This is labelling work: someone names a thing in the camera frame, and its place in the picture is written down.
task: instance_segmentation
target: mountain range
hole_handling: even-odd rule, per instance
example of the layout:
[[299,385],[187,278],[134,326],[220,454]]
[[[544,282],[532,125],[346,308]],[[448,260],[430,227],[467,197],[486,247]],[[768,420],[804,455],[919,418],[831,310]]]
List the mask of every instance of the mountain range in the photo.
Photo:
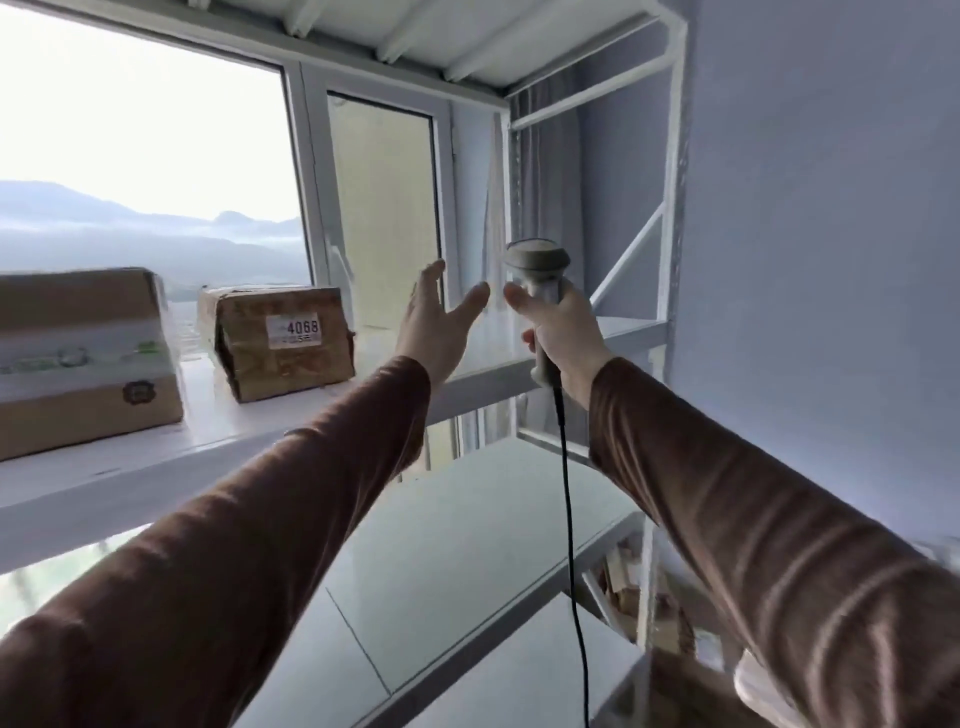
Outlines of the mountain range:
[[0,272],[143,266],[171,301],[205,285],[309,283],[299,218],[137,212],[52,182],[0,181]]

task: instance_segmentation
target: brown cardboard box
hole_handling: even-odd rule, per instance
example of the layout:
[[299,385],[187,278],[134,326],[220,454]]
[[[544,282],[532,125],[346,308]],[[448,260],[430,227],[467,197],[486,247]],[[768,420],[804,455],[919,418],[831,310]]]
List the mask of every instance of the brown cardboard box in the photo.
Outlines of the brown cardboard box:
[[265,400],[354,376],[339,288],[202,291],[197,328],[237,401]]
[[0,276],[0,460],[179,422],[165,306],[143,268]]

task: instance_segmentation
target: brown sleeve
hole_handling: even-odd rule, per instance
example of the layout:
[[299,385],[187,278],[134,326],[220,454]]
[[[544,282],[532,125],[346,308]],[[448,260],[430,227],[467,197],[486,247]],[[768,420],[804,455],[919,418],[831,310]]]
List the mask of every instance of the brown sleeve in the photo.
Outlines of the brown sleeve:
[[429,399],[422,366],[392,360],[20,622],[0,643],[0,725],[230,725],[417,456]]
[[814,725],[960,724],[960,580],[624,359],[589,415],[594,462]]

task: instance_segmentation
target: small cardboard box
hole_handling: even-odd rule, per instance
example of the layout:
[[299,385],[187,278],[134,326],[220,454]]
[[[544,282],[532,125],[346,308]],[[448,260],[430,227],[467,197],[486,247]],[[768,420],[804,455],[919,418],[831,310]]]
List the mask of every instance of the small cardboard box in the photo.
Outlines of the small cardboard box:
[[265,400],[354,376],[339,288],[201,291],[197,329],[237,401]]
[[143,268],[0,276],[0,460],[179,422],[165,309]]

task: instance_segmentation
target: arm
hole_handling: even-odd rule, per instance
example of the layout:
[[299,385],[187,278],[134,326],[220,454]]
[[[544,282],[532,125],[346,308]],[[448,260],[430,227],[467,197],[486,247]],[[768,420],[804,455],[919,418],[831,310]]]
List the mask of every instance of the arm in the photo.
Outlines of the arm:
[[421,275],[397,357],[11,631],[0,724],[209,727],[240,715],[341,545],[420,451],[431,385],[460,360],[487,298],[478,288],[444,313],[442,269]]
[[588,407],[598,467],[667,531],[801,711],[822,728],[960,720],[960,581],[613,358],[568,293],[564,310],[507,291]]

